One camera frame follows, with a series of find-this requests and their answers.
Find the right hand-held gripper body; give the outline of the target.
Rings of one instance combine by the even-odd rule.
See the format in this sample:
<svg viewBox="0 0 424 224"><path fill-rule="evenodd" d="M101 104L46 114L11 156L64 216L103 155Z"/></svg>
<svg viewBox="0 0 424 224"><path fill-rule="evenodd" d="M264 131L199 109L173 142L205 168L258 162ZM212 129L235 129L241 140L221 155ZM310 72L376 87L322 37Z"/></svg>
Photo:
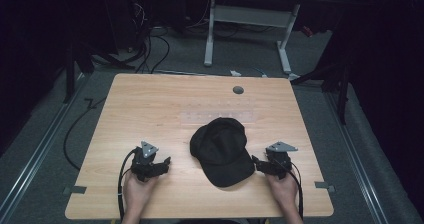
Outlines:
<svg viewBox="0 0 424 224"><path fill-rule="evenodd" d="M283 179L292 170L292 161L289 152L295 152L297 148L285 142L278 141L265 148L268 161L260 165L260 170L268 175Z"/></svg>

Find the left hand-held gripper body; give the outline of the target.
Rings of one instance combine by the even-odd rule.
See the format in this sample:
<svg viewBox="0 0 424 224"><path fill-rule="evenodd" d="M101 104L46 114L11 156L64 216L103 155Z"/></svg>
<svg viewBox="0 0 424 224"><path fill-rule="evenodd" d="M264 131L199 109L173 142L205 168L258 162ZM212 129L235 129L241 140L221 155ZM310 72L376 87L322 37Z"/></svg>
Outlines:
<svg viewBox="0 0 424 224"><path fill-rule="evenodd" d="M142 182L147 182L150 178L160 176L164 173L164 164L154 164L158 148L148 142L142 141L139 146L134 149L134 157L132 159L130 170Z"/></svg>

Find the black baseball cap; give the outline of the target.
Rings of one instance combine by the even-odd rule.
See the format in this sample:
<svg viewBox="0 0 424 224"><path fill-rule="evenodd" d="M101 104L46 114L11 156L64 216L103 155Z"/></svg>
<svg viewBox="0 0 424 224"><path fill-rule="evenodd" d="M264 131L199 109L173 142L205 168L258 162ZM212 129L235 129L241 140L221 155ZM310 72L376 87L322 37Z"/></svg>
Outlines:
<svg viewBox="0 0 424 224"><path fill-rule="evenodd" d="M216 187L227 188L255 171L246 149L245 127L234 118L217 118L200 127L191 137L190 154L207 179Z"/></svg>

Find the person's left hand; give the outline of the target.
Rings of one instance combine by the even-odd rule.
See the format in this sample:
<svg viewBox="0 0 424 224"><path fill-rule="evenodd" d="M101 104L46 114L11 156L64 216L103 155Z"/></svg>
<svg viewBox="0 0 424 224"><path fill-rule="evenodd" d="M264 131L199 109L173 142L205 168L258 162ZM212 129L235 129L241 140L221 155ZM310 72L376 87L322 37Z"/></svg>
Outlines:
<svg viewBox="0 0 424 224"><path fill-rule="evenodd" d="M140 214L143 211L153 193L157 181L158 177L151 178L147 182L142 182L132 173L125 175L123 196L126 204L126 214Z"/></svg>

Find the person's right hand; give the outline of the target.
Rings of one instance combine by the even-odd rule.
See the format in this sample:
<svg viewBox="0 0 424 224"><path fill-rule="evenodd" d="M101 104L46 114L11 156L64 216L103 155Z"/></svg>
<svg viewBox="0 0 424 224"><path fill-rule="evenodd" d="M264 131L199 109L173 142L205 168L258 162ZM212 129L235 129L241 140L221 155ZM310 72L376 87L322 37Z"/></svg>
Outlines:
<svg viewBox="0 0 424 224"><path fill-rule="evenodd" d="M295 179L287 174L283 179L277 176L265 175L274 199L277 201L283 212L297 211L296 196L298 186Z"/></svg>

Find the grey tape patch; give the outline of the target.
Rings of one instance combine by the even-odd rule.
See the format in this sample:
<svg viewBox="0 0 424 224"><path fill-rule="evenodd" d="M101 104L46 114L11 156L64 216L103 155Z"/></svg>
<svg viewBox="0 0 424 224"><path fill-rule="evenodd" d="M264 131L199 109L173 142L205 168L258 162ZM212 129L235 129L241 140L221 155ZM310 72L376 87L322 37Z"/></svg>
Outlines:
<svg viewBox="0 0 424 224"><path fill-rule="evenodd" d="M85 194L87 187L84 186L72 186L72 187L65 187L63 190L63 195L70 195L72 193L76 194Z"/></svg>
<svg viewBox="0 0 424 224"><path fill-rule="evenodd" d="M334 193L336 191L335 187L327 182L315 182L315 187L318 189L326 189L329 193Z"/></svg>

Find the black stand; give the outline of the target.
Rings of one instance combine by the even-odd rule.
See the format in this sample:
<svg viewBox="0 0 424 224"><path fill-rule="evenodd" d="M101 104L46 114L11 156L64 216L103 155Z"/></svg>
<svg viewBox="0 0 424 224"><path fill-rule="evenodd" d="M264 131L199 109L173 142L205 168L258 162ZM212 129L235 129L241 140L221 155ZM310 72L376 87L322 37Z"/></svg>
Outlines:
<svg viewBox="0 0 424 224"><path fill-rule="evenodd" d="M66 49L66 96L65 103L69 103L71 98L76 93L75 66L78 66L82 74L91 75L94 72L94 64L91 57L93 55L101 57L107 63L121 69L132 69L128 61L118 60L115 57L103 52L102 50L93 47L92 45L81 42L71 41Z"/></svg>
<svg viewBox="0 0 424 224"><path fill-rule="evenodd" d="M292 85L298 85L312 79L322 79L321 90L323 92L338 92L336 102L336 115L339 121L345 125L345 108L348 101L349 67L347 64L330 64L318 68L310 73L291 80Z"/></svg>

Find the white-framed desk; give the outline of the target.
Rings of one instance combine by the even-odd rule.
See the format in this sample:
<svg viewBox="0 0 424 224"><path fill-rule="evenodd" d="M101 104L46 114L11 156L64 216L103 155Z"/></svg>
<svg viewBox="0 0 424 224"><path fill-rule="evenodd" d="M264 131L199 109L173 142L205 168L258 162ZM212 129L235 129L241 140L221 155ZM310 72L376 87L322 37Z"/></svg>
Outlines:
<svg viewBox="0 0 424 224"><path fill-rule="evenodd" d="M253 7L248 4L217 4L216 0L209 0L208 36L204 56L204 65L209 67L213 63L214 29L216 22L245 24L262 27L282 28L284 33L276 42L283 72L293 76L288 60L286 45L298 16L300 3L290 4L284 10L269 7Z"/></svg>

